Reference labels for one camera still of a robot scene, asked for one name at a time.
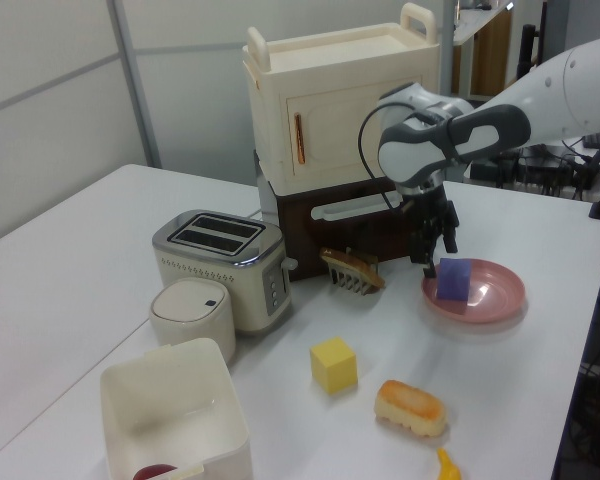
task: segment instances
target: toaster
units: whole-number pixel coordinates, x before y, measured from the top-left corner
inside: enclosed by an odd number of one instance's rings
[[[153,248],[165,286],[197,277],[227,287],[239,333],[263,333],[291,306],[288,271],[297,261],[276,225],[192,210],[158,230]]]

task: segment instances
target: white robot arm segment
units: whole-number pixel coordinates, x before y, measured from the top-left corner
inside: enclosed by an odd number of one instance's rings
[[[476,110],[418,84],[379,105],[389,101],[414,109],[385,109],[380,167],[398,191],[414,194],[452,160],[600,132],[600,40],[554,57]]]

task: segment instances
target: blue block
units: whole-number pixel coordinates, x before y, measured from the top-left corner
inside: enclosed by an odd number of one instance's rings
[[[438,268],[438,293],[440,300],[469,299],[471,260],[465,258],[442,258]]]

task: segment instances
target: cabinet handle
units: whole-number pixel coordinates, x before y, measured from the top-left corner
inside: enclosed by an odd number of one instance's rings
[[[302,120],[300,119],[300,114],[295,113],[293,115],[293,119],[296,123],[296,144],[298,145],[298,163],[300,165],[304,165],[304,140],[302,139]]]

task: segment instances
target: red object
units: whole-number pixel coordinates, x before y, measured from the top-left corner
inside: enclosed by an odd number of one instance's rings
[[[522,280],[502,265],[471,259],[469,299],[466,302],[437,298],[438,279],[422,280],[427,303],[445,317],[467,323],[497,322],[515,314],[525,298]]]
[[[133,480],[148,480],[149,478],[157,477],[158,475],[162,475],[163,473],[167,473],[175,469],[176,467],[165,465],[163,463],[158,465],[149,465],[148,467],[138,470],[138,473],[133,476]]]

